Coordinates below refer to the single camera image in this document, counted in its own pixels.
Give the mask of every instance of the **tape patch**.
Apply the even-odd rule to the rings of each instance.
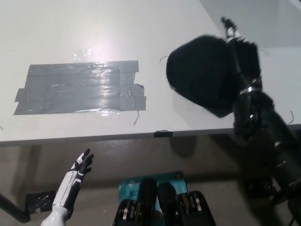
[[[144,87],[134,84],[138,61],[30,65],[14,115],[143,111]]]

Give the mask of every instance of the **teal box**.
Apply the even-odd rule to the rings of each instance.
[[[169,181],[174,186],[177,194],[187,192],[187,186],[182,171],[148,175],[144,177],[129,178],[118,185],[119,202],[124,199],[137,200],[139,185],[144,178],[154,178],[157,181],[157,184]],[[161,211],[158,198],[156,202],[156,210]]]

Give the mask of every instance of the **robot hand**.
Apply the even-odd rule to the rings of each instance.
[[[232,56],[232,73],[239,84],[233,104],[234,134],[248,140],[263,127],[261,109],[274,109],[273,100],[262,91],[257,45],[245,38],[230,19],[222,18],[227,46]]]
[[[91,171],[89,166],[94,155],[89,153],[90,149],[82,153],[66,173],[53,201],[52,212],[41,226],[64,226],[66,220],[71,217],[81,182],[85,174]]]

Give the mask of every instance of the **white table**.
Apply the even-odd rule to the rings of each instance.
[[[223,36],[199,0],[12,0],[0,8],[0,145],[230,132],[233,115],[219,119],[170,89],[166,60],[204,33]],[[29,65],[138,60],[135,83],[145,88],[146,111],[13,115]],[[261,51],[264,87],[286,122],[301,124],[298,95],[301,48]]]

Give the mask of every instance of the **black sponge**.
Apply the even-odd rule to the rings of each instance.
[[[203,35],[169,55],[166,75],[175,91],[190,101],[209,110],[231,108],[238,93],[231,61],[223,39]]]

